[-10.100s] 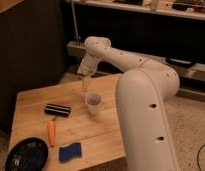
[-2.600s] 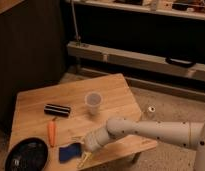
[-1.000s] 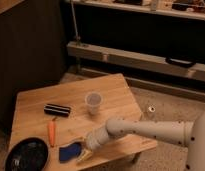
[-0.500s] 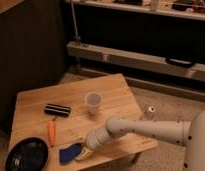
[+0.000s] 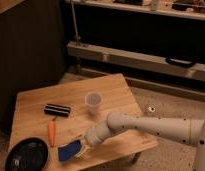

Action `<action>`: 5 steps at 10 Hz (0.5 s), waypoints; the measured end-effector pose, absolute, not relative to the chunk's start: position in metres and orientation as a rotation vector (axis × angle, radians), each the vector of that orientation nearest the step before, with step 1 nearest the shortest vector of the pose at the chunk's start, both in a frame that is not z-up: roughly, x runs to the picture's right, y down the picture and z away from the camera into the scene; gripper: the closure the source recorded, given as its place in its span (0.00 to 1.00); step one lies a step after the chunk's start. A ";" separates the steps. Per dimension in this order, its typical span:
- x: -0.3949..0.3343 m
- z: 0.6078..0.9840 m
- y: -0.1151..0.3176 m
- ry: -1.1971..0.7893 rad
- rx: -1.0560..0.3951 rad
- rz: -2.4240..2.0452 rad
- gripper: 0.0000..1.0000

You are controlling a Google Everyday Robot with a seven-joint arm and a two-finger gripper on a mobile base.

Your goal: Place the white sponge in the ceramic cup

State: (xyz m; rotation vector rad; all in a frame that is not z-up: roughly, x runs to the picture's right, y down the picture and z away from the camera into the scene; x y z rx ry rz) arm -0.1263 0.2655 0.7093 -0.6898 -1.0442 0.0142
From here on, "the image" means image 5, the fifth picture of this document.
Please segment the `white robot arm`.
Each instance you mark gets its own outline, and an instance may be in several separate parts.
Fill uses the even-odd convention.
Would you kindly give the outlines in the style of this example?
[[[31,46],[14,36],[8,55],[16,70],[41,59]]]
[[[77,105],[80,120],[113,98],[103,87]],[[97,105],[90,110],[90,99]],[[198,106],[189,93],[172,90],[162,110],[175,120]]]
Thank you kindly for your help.
[[[84,152],[86,147],[93,148],[108,138],[132,129],[194,146],[193,171],[205,171],[205,119],[135,117],[111,112],[105,120],[88,128],[84,135],[59,147],[58,158],[67,161]]]

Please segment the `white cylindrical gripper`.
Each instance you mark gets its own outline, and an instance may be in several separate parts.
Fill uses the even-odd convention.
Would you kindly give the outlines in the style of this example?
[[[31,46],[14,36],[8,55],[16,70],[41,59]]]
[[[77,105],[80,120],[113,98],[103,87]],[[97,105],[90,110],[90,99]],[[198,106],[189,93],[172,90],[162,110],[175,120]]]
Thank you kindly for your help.
[[[75,155],[75,157],[78,158],[87,153],[91,149],[91,147],[95,147],[103,143],[106,139],[110,138],[111,136],[112,131],[109,129],[107,123],[103,121],[92,126],[85,132],[84,138],[89,146],[83,145],[83,137],[77,137],[63,144],[63,147],[68,145],[75,146],[78,148],[82,147],[80,151]]]

